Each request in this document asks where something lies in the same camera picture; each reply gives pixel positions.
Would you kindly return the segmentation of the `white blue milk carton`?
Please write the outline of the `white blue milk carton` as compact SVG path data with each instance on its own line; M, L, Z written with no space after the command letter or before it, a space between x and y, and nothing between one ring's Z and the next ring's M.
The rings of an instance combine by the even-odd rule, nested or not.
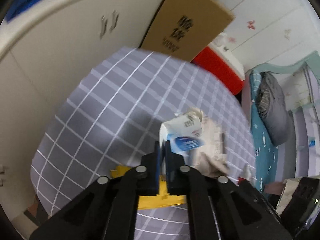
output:
M194 134L199 128L199 120L194 120L193 117L187 116L187 112L161 124L159 130L159 143L163 159L162 173L165 176L164 143L170 141L172 153L181 155L184 164L189 166L190 151L201 145L200 139Z

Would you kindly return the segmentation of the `yellow paper sheet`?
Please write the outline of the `yellow paper sheet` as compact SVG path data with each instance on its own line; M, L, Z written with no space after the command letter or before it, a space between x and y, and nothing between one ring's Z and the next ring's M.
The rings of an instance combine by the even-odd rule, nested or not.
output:
M111 178L123 176L131 167L117 165L114 170L110 170ZM139 198L138 209L157 209L162 207L178 206L186 203L185 196L171 196L167 191L166 181L160 177L159 194L156 196L141 196Z

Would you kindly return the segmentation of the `beige crumpled cloth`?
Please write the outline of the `beige crumpled cloth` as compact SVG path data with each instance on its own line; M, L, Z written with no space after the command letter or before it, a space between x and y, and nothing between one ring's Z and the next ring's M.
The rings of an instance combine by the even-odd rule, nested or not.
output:
M211 178L229 175L225 134L222 127L199 108L188 109L187 116L199 120L200 128L194 134L201 143L198 148L190 151L189 166Z

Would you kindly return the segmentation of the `grey checked tablecloth table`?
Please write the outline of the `grey checked tablecloth table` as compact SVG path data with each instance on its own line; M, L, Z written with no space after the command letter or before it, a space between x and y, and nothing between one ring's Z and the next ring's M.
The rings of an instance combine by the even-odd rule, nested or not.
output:
M50 218L31 239L248 239L258 207L237 184L253 164L253 138L236 98L212 73L189 62L123 48L80 82L55 116L32 164L35 187ZM195 107L225 134L229 175L211 178L173 153L171 196L178 206L139 210L141 196L156 196L154 144L161 124ZM111 178L117 165L131 167Z

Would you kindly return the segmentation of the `teal candy pattern bed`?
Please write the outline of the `teal candy pattern bed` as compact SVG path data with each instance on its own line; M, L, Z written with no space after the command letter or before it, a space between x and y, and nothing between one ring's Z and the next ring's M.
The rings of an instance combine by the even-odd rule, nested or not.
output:
M250 127L253 136L255 177L257 179L255 187L267 197L268 194L264 192L265 186L274 182L276 178L278 147L272 144L268 131L258 113L256 97L260 83L260 73L254 70L251 71L248 75L248 85L250 95Z

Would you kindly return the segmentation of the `red covered bench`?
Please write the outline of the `red covered bench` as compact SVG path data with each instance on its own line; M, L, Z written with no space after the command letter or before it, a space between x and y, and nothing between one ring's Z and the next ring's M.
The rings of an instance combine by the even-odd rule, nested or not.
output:
M233 95L242 91L245 81L244 67L224 46L217 47L213 42L210 43L192 63L215 75Z

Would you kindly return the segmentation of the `grey folded duvet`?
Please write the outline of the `grey folded duvet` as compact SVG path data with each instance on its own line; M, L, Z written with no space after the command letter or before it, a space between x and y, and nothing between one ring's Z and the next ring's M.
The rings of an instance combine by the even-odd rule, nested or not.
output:
M270 72L261 73L256 106L274 146L287 142L292 126L286 110L285 96Z

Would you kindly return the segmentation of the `brown cardboard box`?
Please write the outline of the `brown cardboard box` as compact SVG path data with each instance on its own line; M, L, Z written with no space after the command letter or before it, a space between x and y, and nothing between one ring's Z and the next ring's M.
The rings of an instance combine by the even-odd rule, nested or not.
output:
M140 48L190 62L233 20L218 0L163 0Z

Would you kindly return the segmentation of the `white wardrobe with butterflies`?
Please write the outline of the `white wardrobe with butterflies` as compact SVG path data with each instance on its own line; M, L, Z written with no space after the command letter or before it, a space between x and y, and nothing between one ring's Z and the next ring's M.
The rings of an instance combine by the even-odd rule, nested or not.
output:
M319 51L319 18L307 0L244 0L234 14L227 47L245 70L286 66Z

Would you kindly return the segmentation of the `lavender wall shelves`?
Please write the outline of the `lavender wall shelves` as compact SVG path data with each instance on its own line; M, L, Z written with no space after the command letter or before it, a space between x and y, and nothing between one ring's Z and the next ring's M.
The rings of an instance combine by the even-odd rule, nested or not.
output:
M292 110L296 135L296 177L319 175L319 83L308 65L301 68L299 101Z

